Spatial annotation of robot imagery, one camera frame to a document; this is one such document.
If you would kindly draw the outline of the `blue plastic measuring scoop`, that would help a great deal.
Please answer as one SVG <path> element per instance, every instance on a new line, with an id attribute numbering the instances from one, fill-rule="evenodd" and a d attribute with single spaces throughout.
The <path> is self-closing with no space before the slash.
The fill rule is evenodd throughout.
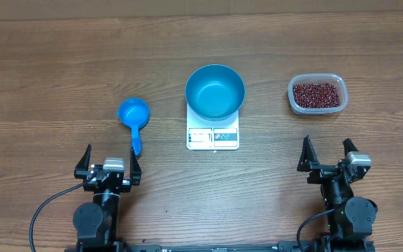
<path id="1" fill-rule="evenodd" d="M 150 120 L 150 109 L 147 103 L 137 97 L 126 99 L 118 109 L 118 117 L 122 124 L 130 128 L 132 148 L 136 156 L 141 153 L 140 131 Z"/>

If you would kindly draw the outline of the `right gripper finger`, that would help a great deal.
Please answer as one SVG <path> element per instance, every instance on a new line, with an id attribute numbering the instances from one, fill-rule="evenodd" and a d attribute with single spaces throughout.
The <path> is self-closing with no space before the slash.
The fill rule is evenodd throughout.
<path id="1" fill-rule="evenodd" d="M 302 153 L 297 165 L 298 172 L 310 172 L 313 166 L 319 165 L 317 155 L 314 151 L 309 135 L 303 139 Z"/>
<path id="2" fill-rule="evenodd" d="M 349 156 L 351 153 L 358 152 L 358 149 L 353 144 L 352 140 L 347 138 L 342 142 L 344 146 L 344 156 Z"/>

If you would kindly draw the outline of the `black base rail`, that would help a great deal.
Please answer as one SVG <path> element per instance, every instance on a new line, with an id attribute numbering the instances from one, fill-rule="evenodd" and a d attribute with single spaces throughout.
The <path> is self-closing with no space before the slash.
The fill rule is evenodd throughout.
<path id="1" fill-rule="evenodd" d="M 366 246 L 362 243 L 331 241 L 328 246 L 323 246 L 319 242 L 302 241 L 304 251 L 336 251 L 336 252 L 375 252 L 374 243 L 368 241 Z M 277 244 L 247 244 L 247 245 L 210 245 L 210 246 L 160 246 L 143 245 L 129 246 L 123 244 L 121 249 L 116 248 L 66 248 L 65 252 L 76 251 L 124 251 L 124 252 L 298 252 L 301 251 L 295 241 L 280 241 Z"/>

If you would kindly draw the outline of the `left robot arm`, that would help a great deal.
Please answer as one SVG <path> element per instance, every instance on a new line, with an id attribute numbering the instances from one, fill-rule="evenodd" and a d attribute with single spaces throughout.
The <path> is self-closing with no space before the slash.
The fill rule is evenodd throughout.
<path id="1" fill-rule="evenodd" d="M 108 157 L 103 164 L 90 164 L 88 146 L 74 169 L 74 177 L 83 180 L 83 189 L 92 192 L 92 201 L 81 204 L 73 214 L 77 230 L 76 251 L 130 251 L 125 239 L 118 237 L 121 194 L 140 184 L 142 171 L 134 149 L 129 154 L 129 178 L 125 178 L 125 160 Z"/>

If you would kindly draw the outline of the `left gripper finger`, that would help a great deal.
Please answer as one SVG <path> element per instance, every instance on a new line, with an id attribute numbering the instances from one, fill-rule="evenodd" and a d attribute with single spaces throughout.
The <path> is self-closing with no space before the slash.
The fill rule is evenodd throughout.
<path id="1" fill-rule="evenodd" d="M 131 181 L 131 185 L 138 186 L 141 181 L 142 171 L 141 171 L 140 165 L 138 163 L 138 160 L 136 158 L 134 148 L 131 148 L 131 150 L 130 150 L 130 167 L 129 168 L 130 168 L 129 179 Z"/>
<path id="2" fill-rule="evenodd" d="M 91 150 L 92 146 L 88 144 L 84 155 L 82 156 L 78 164 L 75 166 L 74 177 L 76 179 L 87 180 L 88 176 L 92 175 L 92 173 L 89 171 Z"/>

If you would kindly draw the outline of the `white digital kitchen scale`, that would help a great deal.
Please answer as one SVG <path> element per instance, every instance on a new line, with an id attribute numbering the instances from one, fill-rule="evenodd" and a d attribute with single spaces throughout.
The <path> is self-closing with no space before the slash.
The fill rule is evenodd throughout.
<path id="1" fill-rule="evenodd" d="M 239 112 L 210 121 L 187 106 L 186 147 L 192 151 L 235 151 L 240 146 Z"/>

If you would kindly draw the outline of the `clear plastic container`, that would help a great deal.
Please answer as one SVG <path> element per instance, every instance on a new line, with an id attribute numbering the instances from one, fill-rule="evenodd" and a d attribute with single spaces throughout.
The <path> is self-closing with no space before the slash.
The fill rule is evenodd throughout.
<path id="1" fill-rule="evenodd" d="M 297 115 L 325 115 L 342 111 L 348 92 L 344 80 L 334 73 L 307 73 L 289 82 L 288 99 Z"/>

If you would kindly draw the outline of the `teal blue bowl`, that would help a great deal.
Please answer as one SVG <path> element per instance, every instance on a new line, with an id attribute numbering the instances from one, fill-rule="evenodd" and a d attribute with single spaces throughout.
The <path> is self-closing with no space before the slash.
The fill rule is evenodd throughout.
<path id="1" fill-rule="evenodd" d="M 185 85 L 188 106 L 205 120 L 226 120 L 238 112 L 246 98 L 242 77 L 222 64 L 209 64 L 196 70 Z"/>

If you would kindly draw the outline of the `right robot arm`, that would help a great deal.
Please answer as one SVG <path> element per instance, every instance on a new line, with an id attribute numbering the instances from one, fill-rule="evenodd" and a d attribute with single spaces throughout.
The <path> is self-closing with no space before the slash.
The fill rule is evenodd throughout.
<path id="1" fill-rule="evenodd" d="M 310 137 L 303 139 L 297 171 L 307 172 L 309 184 L 320 185 L 325 211 L 307 218 L 298 228 L 300 251 L 374 251 L 374 243 L 366 238 L 372 234 L 378 207 L 370 199 L 356 197 L 353 182 L 363 179 L 372 165 L 366 153 L 360 152 L 350 139 L 343 141 L 344 158 L 335 165 L 321 164 Z M 310 242 L 301 241 L 305 225 L 325 216 L 328 232 Z"/>

